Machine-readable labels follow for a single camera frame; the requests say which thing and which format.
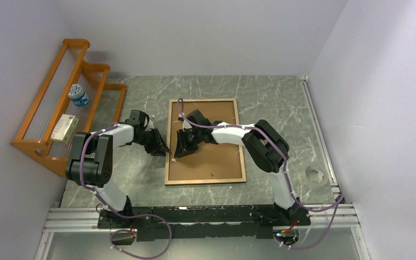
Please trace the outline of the blue white round tub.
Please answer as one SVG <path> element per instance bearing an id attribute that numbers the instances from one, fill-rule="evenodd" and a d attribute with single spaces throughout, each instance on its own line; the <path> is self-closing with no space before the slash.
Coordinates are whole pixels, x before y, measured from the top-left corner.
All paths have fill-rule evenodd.
<path id="1" fill-rule="evenodd" d="M 80 84 L 70 86 L 68 97 L 71 102 L 78 107 L 85 106 L 89 102 L 89 96 Z"/>

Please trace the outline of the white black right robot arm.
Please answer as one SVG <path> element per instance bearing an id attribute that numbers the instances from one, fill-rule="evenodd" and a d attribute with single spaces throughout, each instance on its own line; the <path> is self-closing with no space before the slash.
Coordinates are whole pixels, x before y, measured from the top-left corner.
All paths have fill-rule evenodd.
<path id="1" fill-rule="evenodd" d="M 289 145 L 271 124 L 265 120 L 249 125 L 211 122 L 197 109 L 187 116 L 180 113 L 178 120 L 183 126 L 177 131 L 175 158 L 195 153 L 202 142 L 243 146 L 256 166 L 268 174 L 277 220 L 284 225 L 293 221 L 304 223 L 308 211 L 302 207 L 289 179 Z"/>

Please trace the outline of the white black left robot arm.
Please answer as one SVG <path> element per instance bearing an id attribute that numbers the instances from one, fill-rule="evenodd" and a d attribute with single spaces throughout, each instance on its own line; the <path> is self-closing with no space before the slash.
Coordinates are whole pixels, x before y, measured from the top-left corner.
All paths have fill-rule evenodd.
<path id="1" fill-rule="evenodd" d="M 124 122 L 114 122 L 97 132 L 76 133 L 66 166 L 67 179 L 95 195 L 121 228 L 132 223 L 134 214 L 130 199 L 112 181 L 113 151 L 132 144 L 143 146 L 151 156 L 164 157 L 170 152 L 150 116 L 132 110 Z"/>

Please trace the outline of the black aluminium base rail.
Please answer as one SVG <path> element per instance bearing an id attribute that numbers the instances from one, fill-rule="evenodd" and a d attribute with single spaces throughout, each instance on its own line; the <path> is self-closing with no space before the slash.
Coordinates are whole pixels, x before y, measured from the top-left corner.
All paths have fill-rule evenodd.
<path id="1" fill-rule="evenodd" d="M 282 231 L 290 235 L 298 229 L 358 228 L 360 223 L 351 204 L 337 210 L 305 213 L 299 210 L 289 220 L 280 219 L 272 205 L 236 206 L 156 206 L 135 207 L 136 219 L 122 219 L 96 208 L 50 209 L 43 231 L 56 232 L 136 232 L 140 242 L 156 239 L 256 237 L 271 238 Z"/>

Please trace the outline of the white red small box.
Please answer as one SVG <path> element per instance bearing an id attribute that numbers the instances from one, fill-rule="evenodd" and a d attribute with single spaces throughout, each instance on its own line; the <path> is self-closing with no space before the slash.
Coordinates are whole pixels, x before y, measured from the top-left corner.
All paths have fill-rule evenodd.
<path id="1" fill-rule="evenodd" d="M 79 119 L 77 116 L 62 114 L 51 133 L 50 140 L 53 142 L 67 144 L 77 127 L 78 121 Z"/>

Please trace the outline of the orange wooden rack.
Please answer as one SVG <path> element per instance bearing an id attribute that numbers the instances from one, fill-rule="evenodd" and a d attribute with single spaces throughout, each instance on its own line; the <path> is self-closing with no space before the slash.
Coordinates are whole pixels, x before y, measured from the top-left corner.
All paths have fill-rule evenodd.
<path id="1" fill-rule="evenodd" d="M 71 141 L 59 143 L 51 135 L 62 114 L 79 119 L 76 132 L 89 132 L 103 93 L 118 95 L 112 121 L 118 121 L 126 85 L 109 83 L 110 66 L 85 60 L 90 46 L 81 38 L 65 38 L 11 144 L 54 174 L 65 177 Z M 89 97 L 85 106 L 74 105 L 68 97 L 73 84 L 80 84 Z"/>

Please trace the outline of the clear tape roll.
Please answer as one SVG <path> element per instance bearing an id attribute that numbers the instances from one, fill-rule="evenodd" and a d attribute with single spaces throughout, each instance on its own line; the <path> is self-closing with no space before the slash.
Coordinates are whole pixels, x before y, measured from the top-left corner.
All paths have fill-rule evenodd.
<path id="1" fill-rule="evenodd" d="M 323 188 L 329 183 L 325 171 L 314 165 L 307 166 L 298 178 L 302 185 L 311 190 Z"/>

